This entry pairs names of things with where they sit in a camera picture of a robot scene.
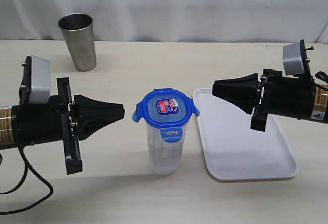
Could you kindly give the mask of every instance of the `white table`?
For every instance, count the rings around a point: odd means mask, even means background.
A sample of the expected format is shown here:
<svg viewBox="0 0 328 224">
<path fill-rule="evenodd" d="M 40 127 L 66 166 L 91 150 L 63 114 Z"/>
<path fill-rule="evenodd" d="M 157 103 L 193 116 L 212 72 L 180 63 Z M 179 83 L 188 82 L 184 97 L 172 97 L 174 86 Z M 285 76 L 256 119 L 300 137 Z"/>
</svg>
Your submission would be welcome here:
<svg viewBox="0 0 328 224">
<path fill-rule="evenodd" d="M 28 147 L 27 157 L 53 184 L 54 195 L 28 212 L 0 216 L 0 223 L 327 223 L 328 125 L 279 117 L 300 173 L 289 181 L 223 184 L 206 172 L 194 116 L 181 166 L 167 177 L 151 173 L 145 122 L 131 119 L 137 102 L 154 88 L 173 87 L 191 96 L 217 79 L 283 70 L 284 45 L 97 42 L 96 69 L 78 72 L 64 42 L 0 41 L 0 106 L 18 102 L 21 62 L 37 55 L 51 62 L 52 94 L 56 77 L 68 76 L 73 94 L 126 109 L 124 120 L 80 142 L 82 173 L 66 175 L 61 141 Z M 313 75 L 328 71 L 328 46 L 314 47 L 308 53 Z M 17 183 L 23 163 L 16 149 L 1 153 L 4 191 Z M 29 205 L 45 194 L 47 188 L 30 174 L 17 193 L 0 196 L 0 210 Z"/>
</svg>

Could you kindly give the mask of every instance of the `metal tumbler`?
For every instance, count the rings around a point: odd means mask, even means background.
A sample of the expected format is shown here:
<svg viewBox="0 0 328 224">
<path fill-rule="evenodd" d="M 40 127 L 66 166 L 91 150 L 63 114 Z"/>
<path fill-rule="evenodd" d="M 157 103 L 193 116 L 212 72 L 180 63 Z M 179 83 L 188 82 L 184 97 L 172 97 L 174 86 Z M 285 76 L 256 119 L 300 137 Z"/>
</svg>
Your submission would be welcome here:
<svg viewBox="0 0 328 224">
<path fill-rule="evenodd" d="M 89 71 L 96 67 L 96 51 L 93 35 L 93 19 L 86 14 L 71 14 L 59 20 L 75 68 Z"/>
</svg>

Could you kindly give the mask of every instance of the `white tray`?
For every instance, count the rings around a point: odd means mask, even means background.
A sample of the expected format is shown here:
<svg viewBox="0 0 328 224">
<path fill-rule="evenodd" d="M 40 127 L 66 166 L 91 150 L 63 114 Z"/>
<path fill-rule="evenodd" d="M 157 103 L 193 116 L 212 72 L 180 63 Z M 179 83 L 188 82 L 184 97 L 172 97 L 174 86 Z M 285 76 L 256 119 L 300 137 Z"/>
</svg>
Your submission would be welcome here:
<svg viewBox="0 0 328 224">
<path fill-rule="evenodd" d="M 193 100 L 205 163 L 219 181 L 286 180 L 299 170 L 275 116 L 269 115 L 265 132 L 250 129 L 251 115 L 212 95 L 211 88 L 196 89 Z"/>
</svg>

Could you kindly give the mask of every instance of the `gold label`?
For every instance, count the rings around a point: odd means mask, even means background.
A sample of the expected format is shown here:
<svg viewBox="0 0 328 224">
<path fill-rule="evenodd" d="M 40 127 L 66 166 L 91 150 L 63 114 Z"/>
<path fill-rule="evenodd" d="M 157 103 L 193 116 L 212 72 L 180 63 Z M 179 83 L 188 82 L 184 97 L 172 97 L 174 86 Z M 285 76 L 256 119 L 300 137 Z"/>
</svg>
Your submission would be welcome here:
<svg viewBox="0 0 328 224">
<path fill-rule="evenodd" d="M 327 110 L 327 104 L 328 104 L 328 92 L 317 87 L 316 98 L 314 101 L 311 119 L 323 120 Z"/>
<path fill-rule="evenodd" d="M 0 146 L 14 144 L 11 127 L 11 108 L 0 109 Z"/>
</svg>

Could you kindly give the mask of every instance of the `blue plastic lid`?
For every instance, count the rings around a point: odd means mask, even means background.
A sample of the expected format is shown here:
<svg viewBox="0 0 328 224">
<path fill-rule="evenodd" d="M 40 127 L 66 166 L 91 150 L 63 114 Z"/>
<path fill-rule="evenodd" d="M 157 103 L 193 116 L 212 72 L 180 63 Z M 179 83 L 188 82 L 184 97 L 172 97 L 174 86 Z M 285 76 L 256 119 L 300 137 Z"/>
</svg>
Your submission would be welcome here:
<svg viewBox="0 0 328 224">
<path fill-rule="evenodd" d="M 154 89 L 137 104 L 132 119 L 137 123 L 144 118 L 155 128 L 182 127 L 193 113 L 199 116 L 191 98 L 172 88 L 162 88 Z"/>
</svg>

